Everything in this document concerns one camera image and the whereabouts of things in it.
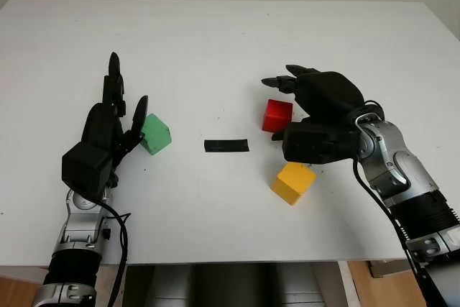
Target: black rectangle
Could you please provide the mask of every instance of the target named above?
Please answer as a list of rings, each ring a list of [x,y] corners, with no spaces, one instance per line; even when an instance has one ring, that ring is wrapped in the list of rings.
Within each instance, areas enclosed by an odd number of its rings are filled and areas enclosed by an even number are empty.
[[[246,152],[249,151],[247,139],[204,141],[206,152]]]

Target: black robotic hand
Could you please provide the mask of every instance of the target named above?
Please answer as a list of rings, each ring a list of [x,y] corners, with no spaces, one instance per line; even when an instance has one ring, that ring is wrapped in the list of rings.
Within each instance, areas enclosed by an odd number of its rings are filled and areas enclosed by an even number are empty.
[[[120,122],[126,113],[123,94],[120,61],[113,52],[109,74],[103,80],[102,102],[89,111],[81,141],[63,156],[64,183],[91,201],[100,201],[105,187],[116,187],[116,167],[144,136],[141,128],[147,113],[148,97],[141,97],[134,112],[132,128],[123,132]]]
[[[359,150],[357,117],[369,112],[384,119],[378,104],[366,104],[359,89],[337,72],[287,65],[294,77],[282,75],[262,79],[266,86],[294,93],[295,101],[308,113],[302,122],[291,122],[273,134],[282,139],[285,159],[291,162],[324,164],[355,158]]]

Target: table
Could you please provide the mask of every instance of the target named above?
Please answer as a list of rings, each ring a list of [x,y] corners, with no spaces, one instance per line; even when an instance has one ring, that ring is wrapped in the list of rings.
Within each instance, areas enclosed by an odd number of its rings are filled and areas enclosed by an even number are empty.
[[[10,0],[0,42],[0,265],[50,261],[66,215],[61,156],[101,99],[112,51],[124,127],[148,94],[172,134],[157,155],[138,146],[117,170],[131,264],[403,256],[349,160],[313,166],[317,180],[294,207],[270,190],[285,161],[261,131],[265,104],[292,96],[260,79],[289,63],[341,72],[378,100],[460,210],[460,43],[423,4]],[[242,138],[249,152],[203,148]],[[112,237],[103,261],[119,255]]]

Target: wire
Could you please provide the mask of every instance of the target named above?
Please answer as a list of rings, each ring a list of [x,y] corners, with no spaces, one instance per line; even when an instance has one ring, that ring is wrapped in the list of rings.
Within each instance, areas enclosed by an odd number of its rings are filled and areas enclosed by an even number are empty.
[[[367,101],[364,102],[364,104],[375,104],[376,106],[382,108],[382,106],[380,106],[380,104],[377,101],[374,101],[374,100],[367,100]]]
[[[131,213],[128,212],[126,214],[122,214],[120,215],[120,217],[123,219],[123,223],[126,223],[127,222],[127,219],[131,216]],[[106,216],[105,219],[115,219],[115,217],[112,217],[112,216]],[[120,245],[123,246],[123,236],[121,235],[121,232],[120,232]]]
[[[384,214],[388,217],[388,219],[390,220],[391,224],[395,228],[396,235],[397,235],[398,239],[400,240],[402,249],[404,250],[405,256],[408,259],[410,269],[412,270],[412,272],[413,272],[413,274],[415,276],[415,279],[419,282],[418,272],[420,272],[420,267],[412,259],[412,257],[410,256],[409,249],[408,249],[408,247],[407,247],[407,245],[405,243],[406,237],[405,237],[405,235],[403,233],[402,228],[397,224],[397,222],[395,220],[395,217],[393,217],[393,215],[390,213],[390,211],[387,209],[387,207],[383,204],[383,202],[380,200],[380,198],[361,179],[361,176],[359,175],[359,172],[358,172],[358,160],[356,158],[353,159],[353,174],[354,174],[354,177],[356,178],[356,180],[358,181],[358,183],[361,185],[361,187],[363,187],[363,189],[371,196],[371,198],[374,199],[374,201],[382,209]]]
[[[128,231],[126,224],[126,220],[131,214],[123,214],[122,216],[118,215],[118,213],[112,209],[109,205],[101,202],[101,201],[92,201],[95,204],[99,205],[101,208],[106,209],[110,214],[112,214],[113,217],[107,217],[107,218],[113,218],[116,219],[118,224],[120,225],[120,245],[121,245],[121,258],[120,258],[120,263],[118,266],[118,270],[116,272],[116,277],[114,284],[112,285],[112,292],[110,293],[110,299],[109,303],[107,303],[108,307],[113,307],[115,304],[116,297],[118,296],[118,293],[120,291],[120,286],[121,286],[121,279],[123,278],[123,273],[124,273],[124,268],[126,267],[127,264],[127,258],[128,258]]]

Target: wooden floor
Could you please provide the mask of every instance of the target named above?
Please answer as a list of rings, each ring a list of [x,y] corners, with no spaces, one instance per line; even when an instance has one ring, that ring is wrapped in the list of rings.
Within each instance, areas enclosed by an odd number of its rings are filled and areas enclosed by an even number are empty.
[[[361,307],[425,307],[425,300],[409,271],[382,278],[370,275],[367,262],[349,262]]]
[[[349,267],[361,307],[426,306],[411,272],[372,278],[367,262],[349,262]],[[0,306],[30,307],[38,287],[38,284],[0,278]]]
[[[30,307],[40,285],[0,278],[1,307]]]

